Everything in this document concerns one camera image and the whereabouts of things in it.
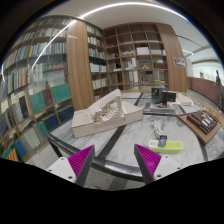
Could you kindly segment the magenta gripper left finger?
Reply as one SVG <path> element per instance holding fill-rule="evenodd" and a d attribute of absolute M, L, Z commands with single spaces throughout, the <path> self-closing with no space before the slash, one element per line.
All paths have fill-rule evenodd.
<path fill-rule="evenodd" d="M 93 145 L 84 148 L 69 158 L 59 157 L 50 167 L 49 173 L 83 187 L 95 156 Z"/>

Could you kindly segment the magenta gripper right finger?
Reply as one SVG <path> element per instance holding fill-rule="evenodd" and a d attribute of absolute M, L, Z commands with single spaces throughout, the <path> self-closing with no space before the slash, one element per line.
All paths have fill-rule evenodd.
<path fill-rule="evenodd" d="M 150 184 L 181 169 L 181 166 L 172 157 L 161 156 L 138 144 L 134 145 L 134 155 L 145 184 Z"/>

